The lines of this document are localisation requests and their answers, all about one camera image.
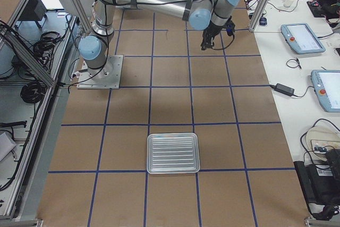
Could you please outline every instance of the metal tray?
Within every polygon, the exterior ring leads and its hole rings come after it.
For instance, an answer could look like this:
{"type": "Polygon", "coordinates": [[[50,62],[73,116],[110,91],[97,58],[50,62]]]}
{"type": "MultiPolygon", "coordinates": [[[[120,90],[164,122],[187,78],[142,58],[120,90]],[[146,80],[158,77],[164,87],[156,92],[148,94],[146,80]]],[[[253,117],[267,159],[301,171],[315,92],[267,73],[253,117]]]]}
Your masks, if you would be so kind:
{"type": "Polygon", "coordinates": [[[147,171],[150,174],[196,173],[199,170],[195,133],[159,133],[148,136],[147,171]]]}

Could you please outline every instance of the robotic arm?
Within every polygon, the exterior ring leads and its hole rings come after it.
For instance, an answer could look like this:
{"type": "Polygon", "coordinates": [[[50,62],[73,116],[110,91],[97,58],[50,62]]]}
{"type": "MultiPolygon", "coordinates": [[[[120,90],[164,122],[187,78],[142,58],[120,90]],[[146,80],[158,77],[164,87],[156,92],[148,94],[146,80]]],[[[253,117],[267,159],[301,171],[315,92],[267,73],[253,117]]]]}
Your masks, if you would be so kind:
{"type": "Polygon", "coordinates": [[[112,66],[107,62],[105,51],[113,37],[112,26],[115,6],[130,5],[148,9],[189,21],[195,30],[203,30],[201,49],[214,47],[214,38],[222,29],[233,35],[235,25],[231,14],[239,0],[100,0],[97,3],[96,20],[92,23],[92,33],[82,39],[79,50],[93,79],[105,78],[112,66]]]}

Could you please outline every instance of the mounting plate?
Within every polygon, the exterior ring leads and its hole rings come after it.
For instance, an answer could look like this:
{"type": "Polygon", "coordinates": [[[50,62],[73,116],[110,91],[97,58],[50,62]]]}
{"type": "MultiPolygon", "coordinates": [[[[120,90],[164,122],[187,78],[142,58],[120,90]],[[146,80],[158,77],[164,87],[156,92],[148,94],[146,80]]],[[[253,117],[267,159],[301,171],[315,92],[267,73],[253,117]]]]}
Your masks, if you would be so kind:
{"type": "MultiPolygon", "coordinates": [[[[121,81],[121,73],[123,66],[123,55],[114,55],[107,58],[113,66],[113,71],[107,77],[100,80],[89,79],[88,72],[80,73],[78,81],[88,81],[77,84],[78,89],[119,89],[121,81]]],[[[83,62],[82,69],[87,69],[87,65],[83,62]]]]}

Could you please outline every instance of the tablet screen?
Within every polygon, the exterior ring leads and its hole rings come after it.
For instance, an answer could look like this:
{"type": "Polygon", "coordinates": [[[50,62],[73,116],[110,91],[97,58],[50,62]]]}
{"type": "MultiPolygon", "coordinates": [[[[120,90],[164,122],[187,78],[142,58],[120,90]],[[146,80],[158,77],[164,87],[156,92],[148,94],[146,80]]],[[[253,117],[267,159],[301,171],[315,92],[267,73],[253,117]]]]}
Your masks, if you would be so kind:
{"type": "Polygon", "coordinates": [[[331,107],[340,109],[340,72],[319,72],[319,75],[331,107]]]}
{"type": "Polygon", "coordinates": [[[287,26],[297,45],[303,51],[321,49],[322,47],[305,25],[287,26]]]}

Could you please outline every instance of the tablet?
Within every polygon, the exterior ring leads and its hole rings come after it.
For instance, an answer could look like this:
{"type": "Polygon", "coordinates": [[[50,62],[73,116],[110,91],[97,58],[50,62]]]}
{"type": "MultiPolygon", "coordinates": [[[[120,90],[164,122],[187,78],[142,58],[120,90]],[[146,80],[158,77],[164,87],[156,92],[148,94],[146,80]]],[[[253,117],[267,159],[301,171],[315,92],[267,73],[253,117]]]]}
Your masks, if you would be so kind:
{"type": "Polygon", "coordinates": [[[326,112],[340,112],[340,70],[313,70],[311,79],[326,112]]]}
{"type": "Polygon", "coordinates": [[[307,23],[281,25],[281,33],[298,54],[323,53],[326,50],[307,23]]]}

